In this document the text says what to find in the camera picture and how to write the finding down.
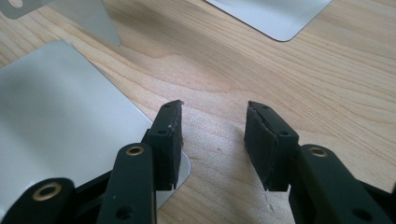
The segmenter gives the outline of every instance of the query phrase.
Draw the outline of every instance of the silver metal plate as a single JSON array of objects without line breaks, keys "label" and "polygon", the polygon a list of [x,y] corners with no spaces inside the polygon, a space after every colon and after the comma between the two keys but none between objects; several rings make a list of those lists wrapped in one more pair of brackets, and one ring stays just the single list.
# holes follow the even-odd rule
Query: silver metal plate
[{"label": "silver metal plate", "polygon": [[0,0],[0,11],[10,19],[17,18],[48,5],[66,18],[89,30],[99,38],[116,46],[120,36],[108,17],[102,0],[19,0],[21,6],[14,7],[8,0]]},{"label": "silver metal plate", "polygon": [[291,40],[332,0],[206,0],[278,41]]},{"label": "silver metal plate", "polygon": [[[0,220],[41,180],[78,187],[112,169],[150,120],[76,49],[54,41],[0,69]],[[190,174],[182,155],[177,187]],[[157,192],[160,207],[173,191]]]}]

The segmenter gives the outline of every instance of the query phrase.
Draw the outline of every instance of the light wood tabletop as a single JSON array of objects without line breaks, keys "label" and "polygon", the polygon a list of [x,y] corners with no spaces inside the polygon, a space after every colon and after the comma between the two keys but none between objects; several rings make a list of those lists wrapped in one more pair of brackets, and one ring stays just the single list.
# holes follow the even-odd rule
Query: light wood tabletop
[{"label": "light wood tabletop", "polygon": [[300,145],[331,149],[359,180],[396,181],[396,1],[333,0],[276,42],[201,0],[106,0],[116,47],[48,7],[0,15],[0,66],[64,39],[153,120],[183,105],[191,176],[159,223],[293,223],[287,192],[266,192],[248,154],[248,101],[271,106]]}]

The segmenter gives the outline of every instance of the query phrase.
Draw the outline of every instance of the wooden surface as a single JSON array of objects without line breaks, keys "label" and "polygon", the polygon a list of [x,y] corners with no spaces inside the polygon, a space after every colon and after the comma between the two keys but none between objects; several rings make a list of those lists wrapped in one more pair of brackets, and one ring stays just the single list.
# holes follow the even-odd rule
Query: wooden surface
[{"label": "wooden surface", "polygon": [[396,181],[396,2],[333,0],[279,43],[196,0],[108,0],[114,47],[42,7],[0,16],[0,66],[54,39],[73,44],[150,119],[183,107],[191,176],[159,223],[292,223],[288,193],[265,192],[243,147],[248,100],[271,106],[300,144],[333,150],[354,176]]}]

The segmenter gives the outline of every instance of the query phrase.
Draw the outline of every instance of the wooden table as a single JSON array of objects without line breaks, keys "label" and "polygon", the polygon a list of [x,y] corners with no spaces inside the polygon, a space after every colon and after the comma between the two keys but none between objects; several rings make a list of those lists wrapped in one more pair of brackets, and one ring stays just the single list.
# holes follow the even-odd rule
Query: wooden table
[{"label": "wooden table", "polygon": [[244,150],[248,100],[271,106],[300,144],[333,150],[358,179],[396,181],[396,2],[333,0],[280,43],[195,0],[108,0],[118,48],[48,7],[0,16],[0,66],[54,39],[73,44],[150,119],[183,107],[191,176],[159,223],[292,223]]}]

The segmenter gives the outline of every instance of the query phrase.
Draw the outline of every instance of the wood grain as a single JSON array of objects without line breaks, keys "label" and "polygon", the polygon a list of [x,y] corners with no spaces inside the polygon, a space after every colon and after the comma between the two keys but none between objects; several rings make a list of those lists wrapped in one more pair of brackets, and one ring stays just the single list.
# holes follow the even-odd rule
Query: wood grain
[{"label": "wood grain", "polygon": [[248,100],[271,106],[301,144],[333,150],[358,179],[396,180],[396,2],[333,0],[280,43],[195,0],[107,0],[122,45],[42,7],[0,16],[0,66],[55,39],[73,44],[150,119],[183,107],[191,176],[159,223],[292,223],[288,193],[265,192],[243,147]]}]

